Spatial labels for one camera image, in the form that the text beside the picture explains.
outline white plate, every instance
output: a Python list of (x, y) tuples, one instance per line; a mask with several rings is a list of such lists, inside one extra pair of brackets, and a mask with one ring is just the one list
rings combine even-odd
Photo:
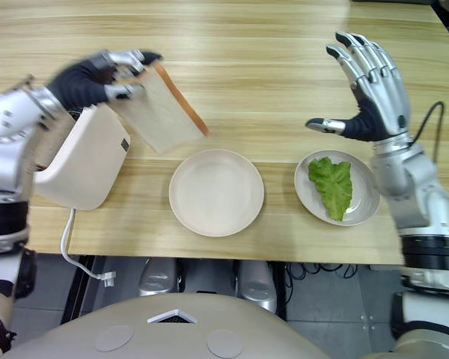
[[(313, 181), (308, 178), (308, 166), (313, 159), (329, 157), (332, 163), (351, 162), (352, 199), (342, 221), (328, 217), (321, 201), (321, 194), (316, 190)], [(379, 207), (381, 196), (374, 187), (374, 177), (363, 161), (348, 153), (334, 150), (314, 152), (300, 161), (294, 173), (294, 187), (302, 204), (323, 221), (338, 226), (354, 226), (371, 218)]]
[(209, 237), (238, 233), (263, 206), (264, 185), (256, 167), (228, 150), (188, 157), (171, 178), (171, 209), (183, 226)]

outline bread slice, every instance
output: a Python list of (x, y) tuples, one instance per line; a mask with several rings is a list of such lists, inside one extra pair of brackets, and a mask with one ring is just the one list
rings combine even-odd
[(158, 61), (154, 61), (137, 80), (144, 85), (141, 93), (137, 93), (130, 101), (110, 102), (109, 106), (156, 153), (162, 154), (179, 144), (208, 134), (207, 125), (188, 104)]

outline power cord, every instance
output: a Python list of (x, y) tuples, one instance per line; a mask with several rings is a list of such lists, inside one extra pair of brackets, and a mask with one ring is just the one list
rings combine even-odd
[(445, 112), (445, 104), (442, 101), (435, 102), (434, 105), (431, 106), (431, 108), (427, 112), (426, 116), (422, 120), (422, 123), (421, 123), (421, 126), (419, 127), (418, 133), (414, 137), (414, 141), (410, 145), (410, 146), (412, 146), (413, 144), (415, 144), (418, 141), (418, 139), (420, 138), (420, 136), (424, 130), (424, 127), (426, 127), (426, 125), (427, 125), (427, 121), (429, 120), (429, 118), (431, 117), (431, 114), (433, 114), (434, 110), (437, 107), (440, 107), (441, 111), (439, 112), (439, 118), (438, 118), (437, 127), (436, 127), (436, 136), (434, 139), (433, 161), (436, 164), (437, 164), (437, 158), (438, 158), (439, 145), (440, 145), (440, 141), (441, 141), (442, 121), (444, 120), (444, 112)]
[(116, 277), (116, 271), (108, 271), (108, 272), (102, 273), (102, 274), (94, 274), (92, 271), (89, 271), (87, 267), (85, 267), (81, 263), (76, 262), (75, 260), (72, 260), (70, 258), (70, 256), (68, 256), (68, 253), (67, 253), (68, 237), (70, 235), (70, 229), (73, 225), (73, 221), (75, 220), (75, 213), (76, 213), (76, 210), (74, 208), (71, 208), (70, 209), (70, 217), (68, 218), (67, 225), (65, 226), (65, 228), (63, 230), (63, 234), (61, 235), (61, 241), (60, 241), (61, 255), (69, 264), (73, 264), (74, 266), (80, 268), (82, 271), (84, 271), (90, 277), (102, 280), (103, 283), (105, 284), (105, 286), (114, 286), (114, 279)]
[[(295, 273), (293, 270), (293, 266), (298, 266), (300, 268), (299, 273)], [(282, 310), (286, 305), (291, 301), (294, 292), (294, 282), (295, 280), (304, 280), (308, 274), (314, 275), (318, 274), (320, 271), (325, 271), (328, 273), (334, 272), (337, 276), (343, 279), (350, 279), (356, 275), (358, 272), (357, 264), (337, 264), (332, 265), (329, 263), (308, 263), (308, 267), (304, 262), (288, 262), (285, 265), (287, 279), (289, 282), (285, 281), (285, 285), (290, 289), (290, 295), (284, 302), (284, 305), (280, 310)]]

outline robotic arm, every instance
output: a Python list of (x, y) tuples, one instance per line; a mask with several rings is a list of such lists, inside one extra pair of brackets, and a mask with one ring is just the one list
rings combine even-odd
[(137, 76), (160, 58), (140, 50), (104, 51), (66, 68), (44, 87), (0, 93), (0, 352), (10, 349), (13, 339), (8, 325), (14, 299), (33, 289), (34, 253), (25, 245), (34, 149), (41, 136), (71, 109), (132, 98), (141, 85), (112, 82)]
[[(334, 45), (326, 49), (349, 79), (360, 112), (345, 121), (313, 118), (306, 126), (373, 142), (376, 186), (388, 201), (402, 242), (403, 283), (416, 291), (396, 297), (394, 303), (401, 306), (396, 310), (404, 312), (409, 307), (407, 301), (412, 302), (411, 307), (421, 306), (421, 311), (408, 318), (401, 313), (404, 323), (396, 323), (396, 336), (408, 328), (429, 328), (431, 322), (449, 327), (449, 317), (443, 315), (436, 323), (430, 315), (449, 299), (438, 295), (449, 295), (449, 194), (439, 183), (436, 165), (409, 134), (409, 100), (389, 54), (358, 34), (337, 32), (336, 39), (348, 51)], [(434, 296), (421, 300), (423, 296), (416, 295), (424, 292)]]

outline white cable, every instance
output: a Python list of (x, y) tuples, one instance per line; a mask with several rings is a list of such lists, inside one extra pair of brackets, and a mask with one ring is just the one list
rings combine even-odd
[(87, 267), (85, 267), (81, 263), (76, 262), (75, 260), (72, 260), (68, 256), (68, 253), (67, 253), (68, 236), (70, 234), (70, 228), (72, 227), (73, 220), (75, 219), (75, 212), (76, 212), (76, 210), (74, 208), (70, 209), (70, 217), (68, 218), (67, 225), (65, 226), (65, 228), (63, 230), (63, 234), (61, 235), (61, 241), (60, 241), (61, 255), (68, 263), (73, 264), (74, 266), (80, 268), (82, 271), (84, 271), (90, 277), (103, 280), (105, 286), (114, 286), (114, 278), (116, 277), (115, 271), (109, 271), (109, 272), (102, 273), (102, 274), (94, 274), (93, 272), (89, 271)]

